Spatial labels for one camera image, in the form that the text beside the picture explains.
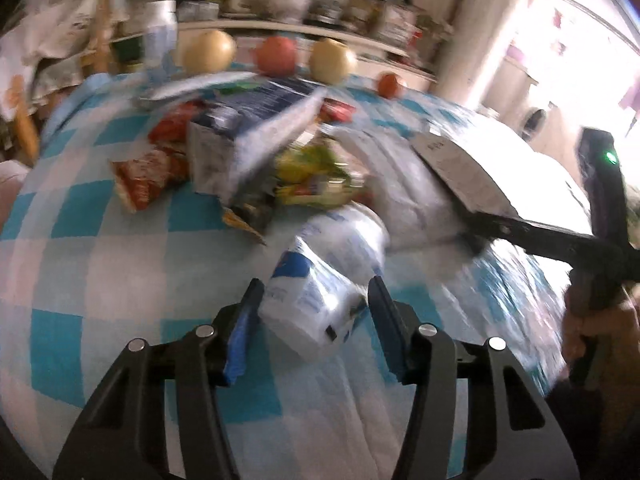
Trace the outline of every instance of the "metal screw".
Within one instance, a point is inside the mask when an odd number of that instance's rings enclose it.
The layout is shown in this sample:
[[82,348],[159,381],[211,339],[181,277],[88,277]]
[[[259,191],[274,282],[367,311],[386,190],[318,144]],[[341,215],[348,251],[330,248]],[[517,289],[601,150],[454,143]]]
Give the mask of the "metal screw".
[[129,341],[127,348],[130,352],[140,352],[145,347],[144,339],[132,339]]
[[507,348],[507,343],[501,337],[492,337],[489,339],[489,346],[498,352]]
[[211,325],[200,325],[196,329],[196,336],[198,337],[211,337],[216,333],[216,329]]
[[418,327],[418,332],[420,332],[422,337],[433,337],[438,333],[438,329],[432,324],[425,323]]

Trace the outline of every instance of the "plastic container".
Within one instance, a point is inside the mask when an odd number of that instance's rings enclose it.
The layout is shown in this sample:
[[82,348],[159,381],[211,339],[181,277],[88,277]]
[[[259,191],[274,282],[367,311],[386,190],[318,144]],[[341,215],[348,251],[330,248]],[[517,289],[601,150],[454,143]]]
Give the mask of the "plastic container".
[[382,273],[387,241],[382,221],[360,204],[312,218],[267,284],[263,323],[307,361],[334,354],[366,307],[367,283]]
[[157,86],[175,73],[172,51],[178,38],[175,1],[160,0],[145,6],[144,65],[149,83]]

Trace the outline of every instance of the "pink cloth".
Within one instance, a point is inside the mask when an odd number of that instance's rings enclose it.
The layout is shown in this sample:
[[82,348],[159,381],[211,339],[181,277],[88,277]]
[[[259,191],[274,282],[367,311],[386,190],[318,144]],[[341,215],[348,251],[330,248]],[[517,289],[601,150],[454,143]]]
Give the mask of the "pink cloth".
[[0,162],[0,232],[4,222],[9,218],[15,197],[20,193],[29,168],[17,160]]
[[640,77],[620,101],[620,108],[632,108],[636,113],[640,112]]

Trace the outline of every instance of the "red snack bag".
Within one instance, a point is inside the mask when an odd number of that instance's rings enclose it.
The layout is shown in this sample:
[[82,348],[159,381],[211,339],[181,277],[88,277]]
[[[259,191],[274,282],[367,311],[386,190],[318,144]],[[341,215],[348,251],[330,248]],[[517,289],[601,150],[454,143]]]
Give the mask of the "red snack bag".
[[132,213],[146,209],[169,184],[189,178],[186,156],[160,148],[141,158],[111,162],[111,169],[116,193]]
[[191,118],[204,110],[204,101],[194,100],[180,103],[172,108],[154,128],[147,139],[152,144],[166,144],[172,142],[184,143],[187,140],[187,126]]
[[350,123],[355,110],[355,106],[327,97],[320,108],[320,120],[324,123]]

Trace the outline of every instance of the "green led light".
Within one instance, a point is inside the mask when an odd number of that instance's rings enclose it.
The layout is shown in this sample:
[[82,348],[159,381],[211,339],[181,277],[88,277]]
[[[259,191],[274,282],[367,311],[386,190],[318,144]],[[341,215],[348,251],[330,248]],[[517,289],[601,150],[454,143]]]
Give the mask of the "green led light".
[[617,158],[617,156],[616,156],[616,154],[614,152],[607,152],[607,153],[605,153],[605,156],[607,157],[607,160],[611,164],[617,164],[618,163],[618,158]]

